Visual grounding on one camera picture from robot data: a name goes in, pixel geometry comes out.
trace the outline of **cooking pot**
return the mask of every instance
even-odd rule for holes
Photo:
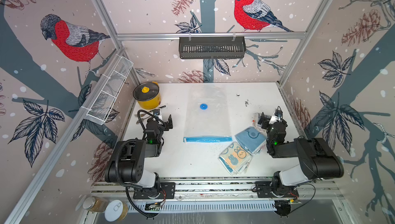
[[[151,110],[159,106],[161,98],[157,82],[142,83],[134,89],[134,98],[143,109]]]

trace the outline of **yellow lid knob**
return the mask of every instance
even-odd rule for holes
[[[143,92],[143,93],[147,93],[149,91],[149,88],[148,87],[144,87],[142,90],[141,90],[141,92]]]

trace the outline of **patterned wall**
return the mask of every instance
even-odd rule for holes
[[[90,0],[2,0],[0,13],[1,195],[10,200],[0,203],[4,222],[99,80],[114,46]],[[121,133],[134,89],[130,79],[126,83],[108,123],[81,124],[22,223],[77,221],[76,206],[101,178]]]
[[[284,86],[343,162],[336,183],[363,223],[395,223],[394,22],[393,0],[334,0]]]
[[[305,31],[319,1],[103,0],[118,33]],[[190,81],[193,76],[204,82],[278,81],[298,42],[247,40],[243,60],[182,62],[176,57],[178,41],[124,44],[130,55],[139,56],[134,58],[136,68],[155,74],[158,82],[167,83]],[[178,81],[179,74],[185,79]]]

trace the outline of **bird illustration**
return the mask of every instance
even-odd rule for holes
[[[89,69],[85,72],[85,77],[91,70],[91,59],[99,54],[100,44],[110,36],[103,33],[94,32],[85,26],[73,25],[57,15],[49,14],[41,20],[41,30],[45,39],[51,38],[52,42],[62,51],[67,58],[77,62],[88,62]]]
[[[262,0],[235,0],[235,19],[243,26],[244,31],[256,29],[260,32],[263,28],[278,27],[292,32],[283,26],[282,22],[274,16],[270,7]]]

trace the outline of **can lid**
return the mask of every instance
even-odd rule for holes
[[[95,205],[95,198],[94,197],[87,197],[82,204],[82,208],[84,209],[90,209]]]
[[[134,89],[133,96],[139,101],[148,101],[155,98],[159,93],[159,86],[156,83],[142,83]]]
[[[110,202],[104,212],[104,217],[107,221],[116,221],[121,216],[123,207],[123,203],[120,200]]]

